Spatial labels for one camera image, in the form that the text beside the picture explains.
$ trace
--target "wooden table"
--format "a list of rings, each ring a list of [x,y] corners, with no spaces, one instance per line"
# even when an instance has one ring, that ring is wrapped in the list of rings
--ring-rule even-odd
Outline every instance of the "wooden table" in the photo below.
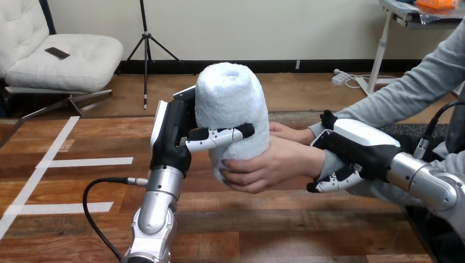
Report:
[[[270,119],[306,127],[318,114],[275,113]],[[78,207],[94,179],[146,177],[153,122],[24,122],[0,148],[0,261],[117,262]],[[96,158],[131,162],[64,161]],[[173,262],[431,262],[399,207],[345,192],[311,194],[307,182],[296,178],[258,195],[234,192],[214,179],[206,152],[194,154],[176,216]],[[90,202],[109,209],[93,218],[122,254],[143,192],[101,184],[89,194]]]

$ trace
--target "light stand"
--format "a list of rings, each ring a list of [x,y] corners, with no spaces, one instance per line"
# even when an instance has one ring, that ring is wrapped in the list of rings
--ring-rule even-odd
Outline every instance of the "light stand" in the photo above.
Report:
[[[150,54],[150,41],[154,41],[157,45],[159,45],[166,53],[168,53],[170,56],[172,56],[177,62],[180,62],[179,59],[173,55],[168,49],[166,49],[162,44],[160,44],[152,34],[148,33],[147,31],[147,22],[145,21],[145,8],[144,8],[144,0],[140,0],[140,11],[142,13],[142,24],[144,25],[144,33],[142,34],[142,38],[140,39],[139,43],[137,46],[135,46],[134,50],[132,51],[131,55],[129,55],[127,62],[129,62],[136,52],[136,50],[139,48],[140,44],[142,44],[142,41],[144,41],[144,60],[145,60],[145,73],[144,73],[144,109],[147,109],[147,80],[149,79],[149,74],[148,74],[148,63],[153,64],[154,61],[152,60],[152,55]]]

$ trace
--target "rolled towel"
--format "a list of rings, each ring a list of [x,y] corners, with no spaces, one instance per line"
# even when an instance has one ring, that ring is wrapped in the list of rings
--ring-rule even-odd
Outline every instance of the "rolled towel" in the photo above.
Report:
[[[234,128],[244,123],[255,127],[249,138],[209,151],[213,174],[225,183],[221,161],[247,160],[267,150],[270,134],[268,109],[257,76],[246,66],[219,63],[202,71],[195,88],[195,117],[199,128]]]

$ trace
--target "black smartphone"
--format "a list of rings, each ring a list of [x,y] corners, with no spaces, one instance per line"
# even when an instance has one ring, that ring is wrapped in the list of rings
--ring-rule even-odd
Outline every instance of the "black smartphone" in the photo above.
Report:
[[[47,48],[45,50],[45,52],[49,53],[49,54],[52,54],[54,56],[56,56],[58,59],[60,60],[64,60],[66,59],[67,57],[70,56],[70,54],[68,53],[64,53],[63,51],[61,51],[60,49],[58,48]]]

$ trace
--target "white tape line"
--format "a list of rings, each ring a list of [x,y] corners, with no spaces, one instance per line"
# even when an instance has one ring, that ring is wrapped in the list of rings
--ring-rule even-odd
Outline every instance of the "white tape line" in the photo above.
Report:
[[[88,203],[91,213],[110,211],[113,202]],[[27,204],[10,205],[4,215],[53,215],[53,214],[79,214],[84,213],[82,204]]]
[[[55,158],[56,153],[60,150],[61,145],[63,144],[63,142],[65,142],[66,138],[68,137],[70,132],[73,130],[74,125],[76,125],[78,120],[79,120],[78,116],[71,117],[68,120],[66,125],[61,130],[60,134],[58,134],[55,141],[52,143],[52,145],[48,149],[45,156],[42,158],[42,161],[51,161],[53,160],[53,158]],[[29,180],[27,181],[27,183],[22,188],[19,195],[13,201],[12,205],[24,205],[26,203],[26,201],[31,196],[32,191],[34,191],[36,186],[39,184],[39,181],[41,180],[46,170],[47,170],[47,167],[36,168],[36,170],[32,173],[31,177],[29,177]],[[3,238],[5,233],[8,231],[8,228],[10,228],[15,218],[16,218],[16,215],[11,214],[11,215],[4,215],[0,219],[0,240]]]
[[[133,157],[41,161],[36,168],[82,167],[132,164]]]

